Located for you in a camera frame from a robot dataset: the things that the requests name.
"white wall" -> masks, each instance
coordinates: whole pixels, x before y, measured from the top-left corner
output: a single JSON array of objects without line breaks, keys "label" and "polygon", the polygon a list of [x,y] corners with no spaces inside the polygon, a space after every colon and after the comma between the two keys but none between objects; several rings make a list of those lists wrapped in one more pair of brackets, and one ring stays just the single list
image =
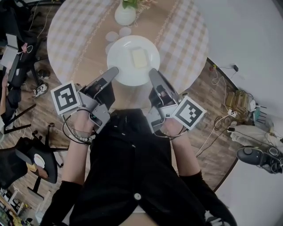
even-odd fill
[{"label": "white wall", "polygon": [[[272,0],[195,0],[209,31],[209,58],[236,64],[236,86],[283,117],[283,19]],[[231,77],[233,69],[223,69]]]},{"label": "white wall", "polygon": [[238,226],[273,226],[283,212],[283,175],[238,161],[217,190]]}]

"shoe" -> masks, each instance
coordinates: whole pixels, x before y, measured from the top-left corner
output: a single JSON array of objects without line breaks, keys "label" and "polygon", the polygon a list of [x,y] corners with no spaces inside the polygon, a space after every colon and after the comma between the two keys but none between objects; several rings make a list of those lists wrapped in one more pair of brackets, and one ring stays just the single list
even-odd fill
[{"label": "shoe", "polygon": [[48,91],[48,84],[44,83],[33,90],[34,92],[33,98],[37,98],[40,95],[45,94],[47,91]]}]

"wooden floor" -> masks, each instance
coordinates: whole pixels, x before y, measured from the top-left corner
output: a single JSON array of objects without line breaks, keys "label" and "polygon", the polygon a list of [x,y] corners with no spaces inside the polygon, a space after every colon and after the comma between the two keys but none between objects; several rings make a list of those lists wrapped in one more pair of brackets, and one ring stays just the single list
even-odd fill
[{"label": "wooden floor", "polygon": [[[48,13],[50,7],[38,7],[37,11],[42,12],[42,17],[37,18],[34,24],[44,24],[46,14]],[[50,26],[51,20],[54,17],[58,6],[53,6],[50,14],[48,15],[47,25],[42,33],[42,37],[47,35],[48,28]],[[42,44],[42,47],[39,51],[39,55],[46,56],[46,43]],[[213,86],[211,84],[211,80],[216,76],[215,72],[209,71],[209,63],[206,63],[202,73],[193,83],[193,85],[188,89],[189,96],[194,99],[197,103],[199,103],[203,108],[207,110],[207,113],[203,120],[196,126],[194,130],[188,133],[190,137],[191,144],[195,153],[202,146],[205,139],[209,136],[210,132],[214,127],[214,120],[218,116],[225,116],[227,113],[224,106],[224,91],[225,84],[223,79],[219,82],[218,85]],[[49,90],[60,85],[60,82],[56,78],[49,61],[45,60],[36,64],[36,68],[47,68],[50,70],[51,75],[49,80],[45,80],[49,84]],[[27,80],[27,87],[31,90],[34,85],[34,81],[32,79]],[[37,99],[30,99],[28,101],[21,101],[19,105],[19,112],[22,112],[24,109],[31,106],[33,103],[36,103],[37,106],[28,114],[21,117],[21,124],[31,123],[32,130],[38,130],[39,135],[43,136],[43,140],[46,134],[47,125],[51,122],[55,123],[55,127],[52,129],[50,143],[55,147],[67,147],[69,144],[69,140],[64,136],[61,131],[62,120],[56,114],[51,94],[47,92],[45,95],[40,96]],[[207,144],[203,147],[207,147],[211,142],[222,132],[224,128],[229,125],[230,121],[227,120],[226,124],[223,125],[222,129],[214,132],[211,137],[208,139]],[[17,132],[13,132],[11,135],[6,136],[3,143],[0,144],[1,148],[12,147],[15,145],[15,142],[21,136],[31,136],[31,130],[26,129],[25,134],[24,130],[22,130],[19,134]],[[224,132],[215,143],[206,151],[202,153],[201,156],[198,157],[199,163],[202,168],[204,180],[208,183],[211,188],[215,188],[221,179],[224,177],[226,172],[231,167],[232,163],[236,158],[236,150],[240,147],[238,143],[232,142],[230,137],[226,132]],[[89,172],[89,162],[87,164],[86,173]],[[36,176],[31,172],[18,181],[14,183],[26,198],[26,203],[28,203],[33,209],[36,209],[37,205],[40,203],[39,200],[32,197],[28,191],[27,187],[33,187],[36,181]],[[39,187],[39,194],[45,195],[48,190],[51,191],[51,196],[47,201],[47,205],[44,210],[49,206],[51,197],[55,193],[55,191],[59,188],[61,184],[61,170],[58,170],[58,181],[57,184],[50,184],[45,181],[41,182]]]}]

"person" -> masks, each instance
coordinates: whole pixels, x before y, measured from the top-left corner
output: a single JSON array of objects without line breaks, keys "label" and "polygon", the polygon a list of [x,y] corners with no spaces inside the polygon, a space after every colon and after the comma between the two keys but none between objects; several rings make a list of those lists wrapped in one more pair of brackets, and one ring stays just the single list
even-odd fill
[{"label": "person", "polygon": [[[164,125],[171,137],[183,128],[175,119]],[[81,136],[93,126],[88,112],[77,112],[74,129]],[[140,109],[114,111],[90,145],[86,180],[88,145],[70,142],[61,186],[40,225],[236,226],[204,182],[188,136],[172,139],[172,146],[179,175],[169,138],[151,134]]]},{"label": "person", "polygon": [[[0,130],[3,129],[4,124],[7,124],[14,117],[14,114],[18,109],[19,102],[21,102],[21,100],[27,100],[31,97],[35,97],[35,93],[38,92],[34,90],[21,90],[21,88],[14,87],[12,87],[8,92],[8,74],[6,73],[4,76],[1,77],[1,79],[2,86],[0,87]],[[40,86],[40,88],[38,87],[38,89],[46,89],[45,86],[46,85],[43,84]]]}]

